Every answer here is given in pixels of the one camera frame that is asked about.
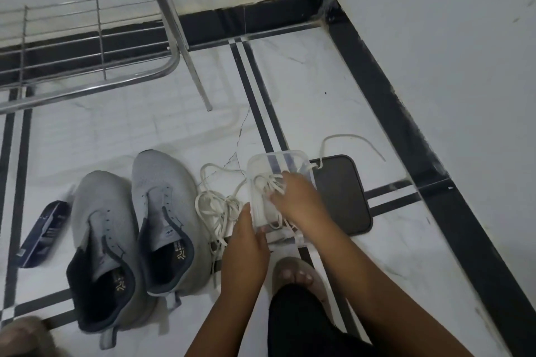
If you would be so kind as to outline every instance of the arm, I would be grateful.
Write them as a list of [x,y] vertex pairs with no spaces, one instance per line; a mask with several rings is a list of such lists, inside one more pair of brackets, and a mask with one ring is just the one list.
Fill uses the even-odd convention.
[[472,357],[462,344],[385,275],[330,218],[304,177],[284,173],[278,210],[318,250],[374,345],[386,355]]
[[222,258],[221,294],[185,357],[238,355],[269,260],[266,237],[253,231],[249,204],[246,204]]

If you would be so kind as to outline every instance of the marble floor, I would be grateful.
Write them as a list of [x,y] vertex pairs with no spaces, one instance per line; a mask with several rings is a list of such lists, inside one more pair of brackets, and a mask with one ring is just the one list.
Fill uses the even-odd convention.
[[[28,132],[23,132],[23,113],[17,112],[12,120],[0,231],[0,279],[8,284],[0,285],[2,321],[25,314],[48,318],[55,327],[52,333],[58,346],[69,355],[157,357],[186,352],[218,296],[212,280],[201,293],[184,297],[182,306],[172,313],[167,314],[160,305],[144,327],[118,333],[117,346],[101,352],[98,336],[81,333],[73,321],[65,277],[75,252],[69,228],[42,266],[17,271],[7,263],[13,236],[23,240],[46,204],[94,170],[128,178],[140,151],[153,148],[169,153],[183,162],[199,183],[199,169],[205,163],[245,168],[250,157],[266,151],[267,140],[274,151],[281,149],[278,126],[269,113],[273,108],[288,147],[302,150],[310,158],[318,157],[320,143],[329,135],[357,134],[370,141],[381,156],[364,141],[349,137],[329,140],[324,153],[351,157],[365,191],[407,180],[404,166],[329,35],[320,27],[294,30],[243,37],[192,52],[214,106],[211,112],[205,111],[184,62],[171,75],[150,83],[35,108],[26,122],[29,139]],[[54,87],[44,85],[41,90]],[[248,98],[249,88],[252,95]],[[252,110],[252,103],[258,110]],[[0,126],[4,126],[4,117]],[[21,167],[26,175],[21,175]],[[208,183],[211,189],[228,195],[241,178],[240,174],[215,172]],[[381,206],[415,192],[412,184],[406,184],[371,197],[369,206],[384,211],[374,217],[370,232],[352,239],[475,356],[508,356],[424,203]],[[247,189],[240,191],[239,198],[248,200]],[[23,203],[18,216],[14,203]],[[318,253],[311,245],[308,248],[328,285]],[[278,248],[272,253],[271,265],[285,255],[299,256],[297,247]],[[240,356],[267,355],[269,302],[270,294],[263,288]],[[330,303],[336,325],[346,331],[331,290]]]

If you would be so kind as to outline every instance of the white tile floor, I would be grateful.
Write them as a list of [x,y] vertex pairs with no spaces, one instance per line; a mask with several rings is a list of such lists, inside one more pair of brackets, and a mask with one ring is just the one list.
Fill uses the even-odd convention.
[[[316,158],[324,137],[358,134],[371,141],[385,161],[355,138],[330,140],[325,155],[353,158],[365,190],[406,178],[403,165],[323,29],[256,39],[250,44],[291,149]],[[238,48],[244,56],[243,46]],[[251,156],[264,152],[230,47],[196,51],[192,58],[214,105],[212,112],[205,111],[184,63],[170,76],[148,84],[33,111],[23,239],[44,206],[71,184],[93,170],[128,177],[134,156],[145,149],[155,148],[178,158],[198,182],[199,169],[205,163],[244,168]],[[249,64],[243,61],[255,90]],[[270,126],[262,102],[259,104],[263,120]],[[274,139],[273,130],[268,129]],[[209,184],[230,194],[240,179],[239,174],[216,172]],[[378,205],[412,192],[412,186],[403,188],[371,199],[369,204]],[[240,197],[246,201],[247,196],[244,188]],[[2,243],[5,237],[3,227]],[[375,217],[372,230],[354,241],[474,355],[509,355],[422,202]],[[315,266],[325,276],[318,254],[310,250]],[[71,232],[66,229],[43,266],[19,270],[17,304],[66,289],[65,269],[73,254]],[[298,251],[293,245],[280,249],[272,255],[272,264],[287,254],[298,255]],[[211,284],[201,294],[183,298],[183,305],[169,316],[159,310],[152,323],[119,333],[117,346],[107,352],[99,350],[97,336],[80,333],[76,323],[59,327],[53,334],[60,347],[76,356],[183,355],[217,296]],[[336,324],[344,328],[330,296]],[[240,356],[267,354],[268,306],[269,292],[263,289]],[[72,301],[64,301],[35,314],[50,317],[71,307]]]

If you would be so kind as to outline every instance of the gray sneaker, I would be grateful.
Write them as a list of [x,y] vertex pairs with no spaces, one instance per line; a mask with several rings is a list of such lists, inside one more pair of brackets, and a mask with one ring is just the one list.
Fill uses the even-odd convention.
[[77,247],[67,280],[82,332],[102,333],[101,349],[115,346],[117,330],[135,327],[154,309],[138,259],[138,225],[130,184],[109,172],[86,175],[71,211]]
[[166,297],[169,309],[210,278],[210,244],[195,210],[196,196],[193,178],[169,155],[147,150],[134,160],[132,203],[145,283],[150,295]]

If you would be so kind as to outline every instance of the sneaker insole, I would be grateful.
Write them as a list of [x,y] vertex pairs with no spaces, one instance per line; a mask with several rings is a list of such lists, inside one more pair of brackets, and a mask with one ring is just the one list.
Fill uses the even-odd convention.
[[180,239],[151,252],[153,279],[159,285],[170,283],[186,262],[186,246]]
[[126,296],[126,280],[122,267],[104,273],[93,285],[92,320],[108,318]]

